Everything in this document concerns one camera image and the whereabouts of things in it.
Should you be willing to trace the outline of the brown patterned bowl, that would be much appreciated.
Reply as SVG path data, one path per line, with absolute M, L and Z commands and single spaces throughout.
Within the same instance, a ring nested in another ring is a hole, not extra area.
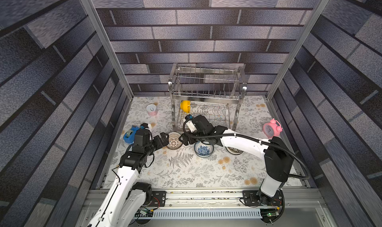
M 183 143 L 179 140 L 181 137 L 181 134 L 178 132 L 171 132 L 169 133 L 169 144 L 167 145 L 167 148 L 170 150 L 176 150 L 180 148 Z

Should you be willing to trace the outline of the yellow bowl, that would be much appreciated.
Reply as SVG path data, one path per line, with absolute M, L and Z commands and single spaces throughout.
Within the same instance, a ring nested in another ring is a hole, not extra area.
M 180 103 L 180 108 L 184 113 L 190 113 L 191 111 L 191 102 L 188 100 L 183 100 Z

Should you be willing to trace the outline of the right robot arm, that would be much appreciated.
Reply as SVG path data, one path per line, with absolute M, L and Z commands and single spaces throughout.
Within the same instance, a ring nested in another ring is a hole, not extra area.
M 292 153 L 278 137 L 268 140 L 243 135 L 225 126 L 213 126 L 203 115 L 187 115 L 182 129 L 187 142 L 198 140 L 232 147 L 262 159 L 267 174 L 260 186 L 261 195 L 274 197 L 288 180 L 293 164 Z

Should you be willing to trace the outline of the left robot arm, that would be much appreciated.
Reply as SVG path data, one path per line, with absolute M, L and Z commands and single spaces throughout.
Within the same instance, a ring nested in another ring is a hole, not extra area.
M 152 200 L 152 188 L 148 183 L 137 182 L 147 158 L 169 144 L 169 135 L 153 136 L 149 129 L 139 129 L 134 142 L 121 157 L 116 178 L 103 203 L 89 221 L 89 227 L 127 227 L 137 211 Z

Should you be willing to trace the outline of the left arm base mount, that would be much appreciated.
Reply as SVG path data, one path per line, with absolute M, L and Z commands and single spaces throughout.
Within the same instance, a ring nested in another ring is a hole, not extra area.
M 166 204 L 166 191 L 153 191 L 150 198 L 147 199 L 142 207 L 146 207 L 148 209 L 158 209 L 160 207 L 164 207 Z

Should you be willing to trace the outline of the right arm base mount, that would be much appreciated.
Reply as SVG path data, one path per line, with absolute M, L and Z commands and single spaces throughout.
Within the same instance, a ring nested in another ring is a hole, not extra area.
M 284 196 L 281 190 L 278 190 L 274 197 L 269 197 L 260 190 L 244 190 L 240 201 L 247 207 L 281 207 L 284 203 Z

